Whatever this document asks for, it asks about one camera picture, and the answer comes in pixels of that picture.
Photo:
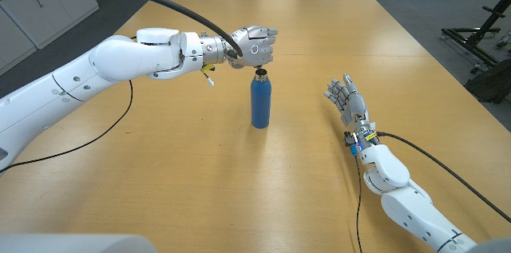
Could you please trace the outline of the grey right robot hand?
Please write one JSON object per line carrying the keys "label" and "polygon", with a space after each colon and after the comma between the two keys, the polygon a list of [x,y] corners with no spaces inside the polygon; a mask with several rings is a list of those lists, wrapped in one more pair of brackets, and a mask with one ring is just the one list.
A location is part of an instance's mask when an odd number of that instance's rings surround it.
{"label": "grey right robot hand", "polygon": [[370,116],[366,102],[347,73],[341,81],[332,79],[324,95],[341,113],[341,121],[351,132],[369,126]]}

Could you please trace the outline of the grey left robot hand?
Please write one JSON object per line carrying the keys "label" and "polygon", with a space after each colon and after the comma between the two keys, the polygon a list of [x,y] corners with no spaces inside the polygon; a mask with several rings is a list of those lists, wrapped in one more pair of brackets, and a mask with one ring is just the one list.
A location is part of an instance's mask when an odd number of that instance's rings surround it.
{"label": "grey left robot hand", "polygon": [[229,64],[234,69],[244,66],[262,67],[273,60],[272,45],[278,30],[265,26],[245,26],[232,33],[232,39],[241,48],[242,56],[230,58]]}

